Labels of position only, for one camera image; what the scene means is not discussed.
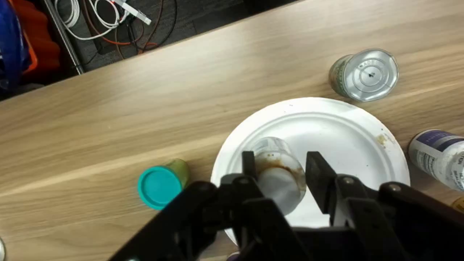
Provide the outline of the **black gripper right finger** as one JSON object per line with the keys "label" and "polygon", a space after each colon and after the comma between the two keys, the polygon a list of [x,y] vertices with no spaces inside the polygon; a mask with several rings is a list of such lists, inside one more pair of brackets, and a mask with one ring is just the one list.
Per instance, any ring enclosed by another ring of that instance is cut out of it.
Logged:
{"label": "black gripper right finger", "polygon": [[306,154],[306,184],[329,226],[320,232],[329,261],[409,261],[381,203],[360,178],[336,174],[320,152]]}

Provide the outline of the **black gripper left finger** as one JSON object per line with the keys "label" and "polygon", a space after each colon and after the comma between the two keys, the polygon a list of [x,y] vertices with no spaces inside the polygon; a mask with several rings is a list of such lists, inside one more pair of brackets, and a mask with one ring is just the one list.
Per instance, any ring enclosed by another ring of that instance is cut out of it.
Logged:
{"label": "black gripper left finger", "polygon": [[242,171],[220,180],[225,227],[231,227],[239,254],[233,261],[309,261],[310,254],[277,203],[258,188],[255,155],[245,151]]}

